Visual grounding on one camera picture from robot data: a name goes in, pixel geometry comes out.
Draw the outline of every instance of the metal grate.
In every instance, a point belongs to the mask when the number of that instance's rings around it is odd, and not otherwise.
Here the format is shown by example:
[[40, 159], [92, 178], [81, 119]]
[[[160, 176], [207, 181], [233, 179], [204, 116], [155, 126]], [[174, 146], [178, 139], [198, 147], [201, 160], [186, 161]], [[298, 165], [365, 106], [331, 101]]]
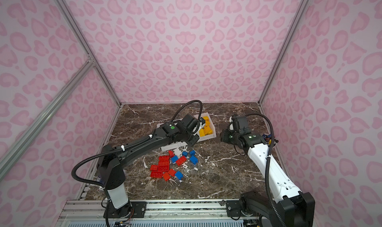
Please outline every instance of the metal grate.
[[[68, 227], [106, 227], [104, 221], [72, 221]], [[244, 227], [243, 220], [138, 220], [130, 227]]]

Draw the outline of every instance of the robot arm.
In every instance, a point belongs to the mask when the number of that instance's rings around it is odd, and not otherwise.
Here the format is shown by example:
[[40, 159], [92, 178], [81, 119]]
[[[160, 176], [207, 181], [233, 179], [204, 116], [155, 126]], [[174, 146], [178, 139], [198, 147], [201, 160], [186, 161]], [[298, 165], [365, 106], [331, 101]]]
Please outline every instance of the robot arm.
[[[248, 128], [246, 116], [233, 115], [230, 125], [220, 134], [222, 142], [233, 144], [243, 149], [265, 176], [268, 145], [259, 133], [252, 133]], [[269, 166], [269, 186], [276, 202], [279, 215], [288, 227], [311, 227], [313, 225], [314, 198], [302, 191], [289, 179], [273, 156]], [[272, 226], [279, 226], [274, 210], [267, 198], [254, 191], [241, 194], [241, 210], [255, 212], [268, 218]]]

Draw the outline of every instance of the white tray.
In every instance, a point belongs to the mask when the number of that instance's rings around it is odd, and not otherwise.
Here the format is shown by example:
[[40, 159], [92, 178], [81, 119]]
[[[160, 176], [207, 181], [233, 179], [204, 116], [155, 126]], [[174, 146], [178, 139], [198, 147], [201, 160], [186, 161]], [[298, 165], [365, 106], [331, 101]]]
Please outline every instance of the white tray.
[[[208, 120], [210, 122], [210, 128], [212, 130], [212, 134], [210, 135], [205, 135], [205, 136], [202, 136], [199, 138], [198, 142], [201, 142], [201, 141], [205, 141], [205, 140], [208, 140], [208, 139], [212, 139], [212, 138], [216, 138], [216, 130], [215, 130], [215, 126], [213, 125], [212, 123], [212, 120], [211, 120], [211, 117], [208, 113], [202, 113], [201, 117], [204, 117], [204, 116], [207, 116], [208, 117]], [[182, 146], [186, 146], [187, 143], [183, 142], [183, 141], [179, 141], [179, 142], [176, 142], [176, 143], [172, 143], [170, 145], [167, 145], [167, 146], [162, 146], [162, 151], [168, 151], [168, 150], [172, 150], [172, 149], [175, 149], [175, 148], [179, 148], [179, 147], [182, 147]]]

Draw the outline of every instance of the toy block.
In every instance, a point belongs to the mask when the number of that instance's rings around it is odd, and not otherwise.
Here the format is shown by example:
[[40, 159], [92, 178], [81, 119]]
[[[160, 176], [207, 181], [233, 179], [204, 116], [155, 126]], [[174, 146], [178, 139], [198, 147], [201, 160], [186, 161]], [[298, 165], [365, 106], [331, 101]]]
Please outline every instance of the toy block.
[[159, 160], [162, 161], [162, 160], [169, 160], [170, 159], [170, 156], [160, 156], [159, 157]]
[[160, 160], [159, 163], [158, 163], [158, 167], [166, 166], [166, 165], [170, 165], [170, 161], [169, 160]]
[[174, 152], [170, 150], [169, 151], [169, 156], [170, 156], [170, 158], [173, 158], [175, 156]]
[[172, 168], [168, 171], [168, 173], [169, 173], [169, 175], [170, 176], [174, 176], [175, 175], [175, 173], [176, 173], [176, 171], [174, 171]]
[[176, 161], [176, 164], [178, 166], [181, 166], [183, 163], [185, 163], [187, 161], [187, 158], [185, 156], [182, 156], [181, 158], [179, 158], [177, 161]]
[[181, 180], [183, 177], [183, 174], [178, 171], [175, 173], [175, 177], [177, 177], [179, 180]]
[[206, 134], [204, 134], [204, 129], [200, 129], [200, 131], [199, 131], [199, 135], [200, 135], [201, 137], [206, 135]]
[[152, 171], [150, 177], [152, 177], [152, 178], [162, 178], [162, 172], [154, 172], [154, 171]]
[[151, 165], [150, 170], [158, 171], [158, 165]]
[[204, 128], [204, 134], [205, 135], [210, 135], [212, 133], [213, 133], [213, 131], [212, 131], [212, 129], [209, 126]]
[[168, 181], [169, 179], [171, 179], [171, 176], [166, 172], [163, 173], [163, 178], [165, 179], [165, 181]]
[[171, 158], [171, 162], [174, 164], [179, 158], [177, 156], [173, 156]]
[[164, 166], [158, 167], [158, 171], [159, 172], [168, 172], [169, 170], [170, 170], [170, 166], [169, 165], [164, 165]]
[[194, 165], [196, 165], [196, 163], [199, 162], [198, 159], [197, 159], [195, 156], [192, 156], [192, 157], [190, 158], [190, 161], [191, 161], [192, 164], [194, 164]]

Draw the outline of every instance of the vertical metal post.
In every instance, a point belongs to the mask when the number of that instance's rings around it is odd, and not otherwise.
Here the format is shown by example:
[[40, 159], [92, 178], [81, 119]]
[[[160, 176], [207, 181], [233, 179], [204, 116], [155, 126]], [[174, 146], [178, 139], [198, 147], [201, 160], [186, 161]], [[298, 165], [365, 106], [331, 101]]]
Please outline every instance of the vertical metal post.
[[301, 0], [301, 2], [300, 2], [300, 5], [297, 9], [297, 12], [296, 12], [293, 20], [292, 20], [292, 23], [290, 25], [288, 33], [285, 36], [284, 43], [282, 44], [280, 52], [277, 55], [276, 62], [274, 63], [274, 65], [272, 67], [272, 70], [270, 72], [270, 75], [268, 77], [267, 82], [265, 83], [264, 90], [260, 95], [259, 106], [262, 105], [262, 103], [265, 99], [265, 96], [267, 95], [267, 93], [270, 89], [270, 86], [272, 85], [272, 81], [274, 80], [276, 73], [277, 73], [279, 67], [281, 66], [281, 63], [284, 59], [284, 56], [287, 53], [290, 44], [292, 43], [293, 37], [294, 37], [296, 31], [298, 30], [298, 27], [301, 24], [303, 17], [305, 15], [305, 12], [308, 9], [311, 1], [312, 0]]
[[105, 73], [103, 72], [101, 65], [99, 64], [99, 62], [97, 61], [97, 58], [93, 54], [93, 51], [91, 50], [89, 43], [87, 42], [84, 34], [82, 33], [81, 29], [79, 28], [79, 25], [77, 24], [72, 13], [69, 10], [68, 4], [66, 3], [65, 0], [54, 0], [54, 1], [57, 5], [57, 8], [60, 10], [61, 14], [64, 16], [69, 27], [72, 29], [72, 31], [73, 31], [74, 35], [76, 36], [81, 47], [88, 54], [88, 56], [95, 61], [96, 70], [97, 70], [99, 76], [101, 77], [101, 80], [103, 81], [104, 85], [106, 86], [106, 89], [109, 91], [109, 93], [111, 94], [111, 96], [113, 97], [113, 99], [117, 103], [117, 105], [120, 106], [121, 101], [118, 98], [117, 93], [114, 91], [112, 85], [110, 84]]

